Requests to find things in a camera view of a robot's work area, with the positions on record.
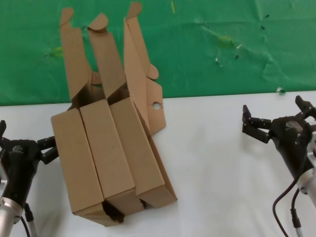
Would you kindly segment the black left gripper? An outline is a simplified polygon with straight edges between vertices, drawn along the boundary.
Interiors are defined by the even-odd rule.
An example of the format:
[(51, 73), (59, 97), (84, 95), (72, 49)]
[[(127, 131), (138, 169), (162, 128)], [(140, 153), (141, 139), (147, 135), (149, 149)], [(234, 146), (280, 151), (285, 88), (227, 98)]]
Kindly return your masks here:
[(34, 140), (9, 140), (3, 138), (6, 122), (0, 121), (0, 160), (8, 176), (4, 198), (25, 206), (33, 178), (41, 161), (49, 164), (58, 158), (54, 136)]

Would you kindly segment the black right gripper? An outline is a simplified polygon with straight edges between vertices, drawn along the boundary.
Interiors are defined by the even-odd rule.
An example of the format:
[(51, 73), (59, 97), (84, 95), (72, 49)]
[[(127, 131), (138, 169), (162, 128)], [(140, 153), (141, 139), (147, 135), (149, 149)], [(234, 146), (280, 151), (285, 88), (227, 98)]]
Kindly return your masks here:
[(265, 144), (271, 138), (292, 177), (298, 179), (313, 167), (307, 158), (311, 130), (306, 118), (316, 119), (316, 108), (309, 101), (303, 100), (300, 95), (296, 96), (295, 103), (300, 109), (297, 115), (281, 117), (273, 121), (252, 117), (248, 107), (243, 105), (242, 132)]

